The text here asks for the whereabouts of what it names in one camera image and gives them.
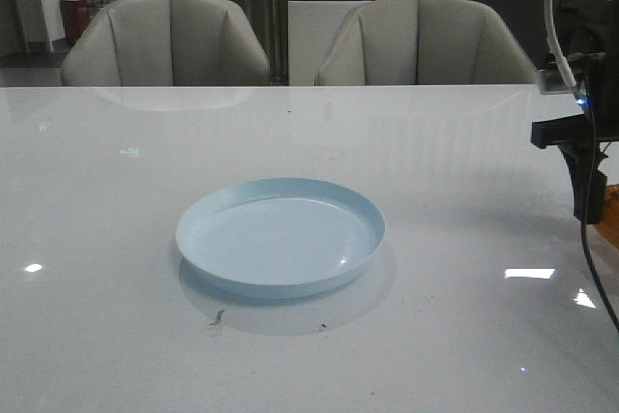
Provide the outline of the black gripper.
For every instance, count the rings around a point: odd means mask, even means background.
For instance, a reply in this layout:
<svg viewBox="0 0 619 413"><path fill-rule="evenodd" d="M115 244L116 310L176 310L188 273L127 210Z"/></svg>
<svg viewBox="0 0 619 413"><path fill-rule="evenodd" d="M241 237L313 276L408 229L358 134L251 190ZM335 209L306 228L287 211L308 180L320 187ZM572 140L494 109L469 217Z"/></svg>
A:
<svg viewBox="0 0 619 413"><path fill-rule="evenodd" d="M545 2L544 24L559 50L550 49L541 69L557 70L581 107L579 114L535 123L531 142L545 148L560 145L574 199L574 216L598 223L602 216L606 175L599 165L606 155L585 142L592 129L598 141L618 139L618 55L607 56L618 38L611 32L612 0Z"/></svg>

